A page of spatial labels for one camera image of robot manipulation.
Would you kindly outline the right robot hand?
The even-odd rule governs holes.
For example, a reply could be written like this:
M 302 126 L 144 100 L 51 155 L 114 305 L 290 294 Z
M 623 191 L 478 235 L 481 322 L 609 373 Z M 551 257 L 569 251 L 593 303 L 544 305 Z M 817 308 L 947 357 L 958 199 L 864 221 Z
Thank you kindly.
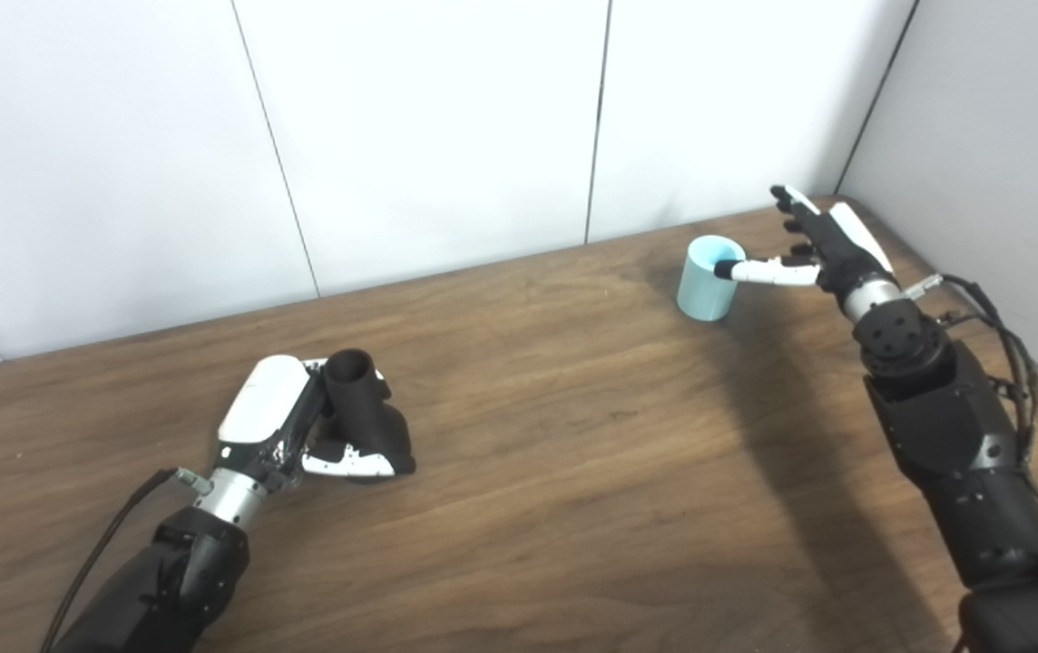
M 785 232 L 804 241 L 786 256 L 719 261 L 713 266 L 715 277 L 746 284 L 817 285 L 838 300 L 875 281 L 899 284 L 884 249 L 849 205 L 836 202 L 822 210 L 786 185 L 769 187 L 769 194 L 786 216 Z

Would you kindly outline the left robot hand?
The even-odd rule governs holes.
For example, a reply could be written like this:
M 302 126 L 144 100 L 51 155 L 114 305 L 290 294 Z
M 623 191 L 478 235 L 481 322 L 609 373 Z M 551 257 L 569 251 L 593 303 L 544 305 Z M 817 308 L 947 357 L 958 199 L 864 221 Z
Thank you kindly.
M 356 482 L 414 474 L 411 435 L 391 396 L 365 350 L 266 356 L 218 426 L 213 466 L 265 493 L 286 491 L 307 473 Z

